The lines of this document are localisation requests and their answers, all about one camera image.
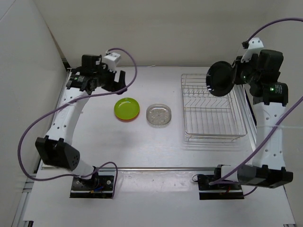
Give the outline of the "black plate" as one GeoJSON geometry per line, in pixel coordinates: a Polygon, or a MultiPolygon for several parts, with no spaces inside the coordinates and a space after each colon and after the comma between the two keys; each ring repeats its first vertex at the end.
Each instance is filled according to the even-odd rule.
{"type": "Polygon", "coordinates": [[[218,61],[209,68],[206,74],[206,87],[209,93],[222,97],[230,93],[233,86],[233,71],[230,63],[218,61]]]}

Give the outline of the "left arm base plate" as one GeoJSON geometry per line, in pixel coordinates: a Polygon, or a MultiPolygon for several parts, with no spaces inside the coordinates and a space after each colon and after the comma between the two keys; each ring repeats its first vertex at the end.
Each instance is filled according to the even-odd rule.
{"type": "Polygon", "coordinates": [[[91,179],[74,177],[71,183],[70,198],[77,199],[112,199],[115,175],[94,174],[91,179]]]}

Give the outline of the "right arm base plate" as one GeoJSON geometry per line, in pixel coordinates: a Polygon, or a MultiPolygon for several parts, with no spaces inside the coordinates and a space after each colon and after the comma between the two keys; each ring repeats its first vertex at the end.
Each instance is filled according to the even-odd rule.
{"type": "Polygon", "coordinates": [[[213,174],[196,174],[192,177],[192,182],[198,184],[199,199],[201,201],[244,199],[242,187],[238,183],[209,184],[220,177],[221,166],[216,167],[213,174]]]}

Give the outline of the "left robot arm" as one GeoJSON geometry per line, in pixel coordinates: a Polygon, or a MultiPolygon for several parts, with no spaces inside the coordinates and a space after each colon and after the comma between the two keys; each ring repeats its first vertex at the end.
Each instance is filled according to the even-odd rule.
{"type": "Polygon", "coordinates": [[[43,138],[37,138],[35,146],[44,164],[68,170],[81,177],[88,189],[95,189],[99,177],[92,172],[95,168],[85,163],[80,152],[74,148],[72,138],[83,107],[96,88],[108,92],[125,88],[125,72],[121,71],[115,81],[116,66],[121,55],[115,52],[105,56],[83,55],[81,66],[72,69],[61,105],[54,122],[43,138]]]}

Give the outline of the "green plate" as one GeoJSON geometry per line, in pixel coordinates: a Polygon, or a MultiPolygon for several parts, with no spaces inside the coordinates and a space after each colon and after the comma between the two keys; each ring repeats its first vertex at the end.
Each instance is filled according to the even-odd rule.
{"type": "Polygon", "coordinates": [[[122,119],[130,119],[139,114],[139,103],[130,97],[125,97],[118,100],[114,106],[114,114],[122,119]]]}

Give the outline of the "white zip tie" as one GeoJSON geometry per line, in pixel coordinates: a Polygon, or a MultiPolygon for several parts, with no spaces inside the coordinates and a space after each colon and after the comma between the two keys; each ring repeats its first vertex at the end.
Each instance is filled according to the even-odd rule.
{"type": "Polygon", "coordinates": [[[284,126],[284,125],[259,125],[256,126],[257,128],[265,128],[265,127],[269,127],[269,128],[274,128],[277,127],[278,129],[299,129],[302,130],[303,126],[284,126]]]}

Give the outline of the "orange plate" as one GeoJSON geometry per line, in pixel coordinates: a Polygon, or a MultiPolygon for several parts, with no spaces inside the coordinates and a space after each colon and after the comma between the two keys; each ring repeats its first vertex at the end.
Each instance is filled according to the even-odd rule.
{"type": "Polygon", "coordinates": [[[130,119],[122,119],[122,118],[119,118],[118,116],[115,116],[117,120],[121,121],[121,122],[132,122],[134,120],[136,120],[138,118],[140,114],[137,114],[136,116],[134,116],[133,118],[130,118],[130,119]]]}

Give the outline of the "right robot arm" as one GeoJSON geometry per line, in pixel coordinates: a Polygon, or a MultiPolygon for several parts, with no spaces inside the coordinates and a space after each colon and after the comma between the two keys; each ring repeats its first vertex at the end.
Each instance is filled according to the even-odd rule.
{"type": "Polygon", "coordinates": [[[217,167],[210,182],[216,188],[223,189],[230,182],[277,188],[293,180],[293,173],[285,167],[283,132],[279,129],[289,114],[288,86],[278,81],[283,60],[279,51],[261,50],[248,60],[238,57],[233,65],[219,61],[209,69],[206,84],[214,96],[228,94],[234,85],[249,85],[257,123],[255,151],[235,168],[217,167]]]}

